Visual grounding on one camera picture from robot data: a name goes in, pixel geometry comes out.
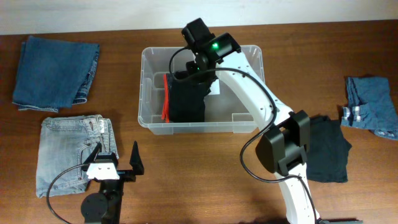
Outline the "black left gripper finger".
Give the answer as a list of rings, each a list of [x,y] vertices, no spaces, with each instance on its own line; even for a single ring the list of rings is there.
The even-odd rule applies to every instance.
[[[93,163],[96,159],[96,156],[98,155],[99,152],[101,152],[102,150],[102,144],[99,142],[96,147],[94,148],[94,150],[91,152],[91,154],[86,158],[86,160],[83,163],[82,166],[82,171],[87,171],[90,164]]]
[[[139,154],[137,141],[134,141],[129,164],[132,167],[134,175],[144,175],[144,165]]]

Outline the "black garment red trim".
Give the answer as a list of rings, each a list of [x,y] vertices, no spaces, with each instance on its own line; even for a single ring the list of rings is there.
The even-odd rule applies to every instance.
[[[165,99],[161,119],[166,123],[202,123],[205,121],[205,96],[216,79],[195,83],[177,82],[171,74],[163,76]]]

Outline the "dark teal shirt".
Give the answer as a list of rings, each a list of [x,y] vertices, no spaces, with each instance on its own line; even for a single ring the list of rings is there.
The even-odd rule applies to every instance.
[[[322,183],[346,183],[350,149],[351,144],[344,138],[338,120],[322,115],[310,118],[308,179]]]

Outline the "blue denim shorts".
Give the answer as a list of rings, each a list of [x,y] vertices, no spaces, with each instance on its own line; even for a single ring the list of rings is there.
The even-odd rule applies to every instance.
[[[348,104],[341,125],[366,129],[373,134],[397,140],[397,113],[390,96],[389,81],[383,77],[348,77]]]

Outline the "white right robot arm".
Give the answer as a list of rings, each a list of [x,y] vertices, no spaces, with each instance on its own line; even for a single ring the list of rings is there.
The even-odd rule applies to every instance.
[[[241,46],[229,33],[216,36],[208,31],[182,33],[198,65],[191,79],[217,77],[225,83],[252,116],[259,132],[241,149],[258,140],[256,155],[262,166],[275,175],[289,223],[318,223],[307,181],[310,148],[310,118],[282,103],[257,76]]]

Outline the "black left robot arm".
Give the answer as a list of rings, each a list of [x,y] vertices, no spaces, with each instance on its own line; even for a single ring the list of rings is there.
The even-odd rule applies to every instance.
[[[118,159],[114,152],[102,152],[99,143],[83,163],[83,171],[90,180],[100,184],[97,193],[87,196],[81,204],[85,223],[119,223],[124,184],[135,182],[144,174],[137,142],[133,144],[129,170],[118,170]]]

